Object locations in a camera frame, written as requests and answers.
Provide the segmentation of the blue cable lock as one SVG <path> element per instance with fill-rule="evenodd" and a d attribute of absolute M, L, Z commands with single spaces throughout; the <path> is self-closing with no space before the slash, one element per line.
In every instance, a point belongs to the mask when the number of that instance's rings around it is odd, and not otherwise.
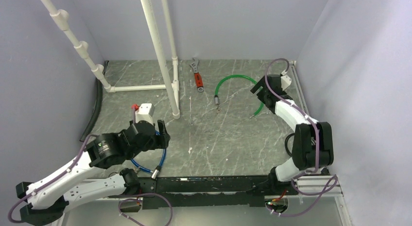
<path fill-rule="evenodd" d="M 131 163 L 134 165 L 136 170 L 154 176 L 156 178 L 160 175 L 161 169 L 165 163 L 167 157 L 167 150 L 160 149 L 159 151 L 148 151 L 147 155 L 143 157 L 133 158 Z"/>

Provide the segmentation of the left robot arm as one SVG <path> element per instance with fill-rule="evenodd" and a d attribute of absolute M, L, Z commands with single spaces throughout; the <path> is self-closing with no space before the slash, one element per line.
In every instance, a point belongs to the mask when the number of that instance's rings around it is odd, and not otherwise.
<path fill-rule="evenodd" d="M 134 159 L 141 152 L 167 149 L 171 139 L 163 120 L 158 120 L 157 126 L 141 120 L 120 132 L 93 135 L 93 138 L 83 143 L 73 160 L 49 176 L 37 182 L 19 183 L 16 186 L 19 201 L 10 209 L 9 221 L 45 226 L 71 209 L 99 198 L 142 194 L 138 176 L 129 168 L 101 181 L 82 182 Z"/>

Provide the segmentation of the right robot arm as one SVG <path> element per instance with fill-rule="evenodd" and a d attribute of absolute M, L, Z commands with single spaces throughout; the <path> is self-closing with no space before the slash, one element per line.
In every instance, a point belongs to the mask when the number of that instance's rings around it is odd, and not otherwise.
<path fill-rule="evenodd" d="M 294 132 L 291 158 L 271 171 L 275 175 L 268 180 L 271 193 L 280 194 L 286 189 L 286 181 L 333 163 L 331 125 L 317 121 L 298 107 L 282 89 L 280 75 L 262 77 L 251 92 Z"/>

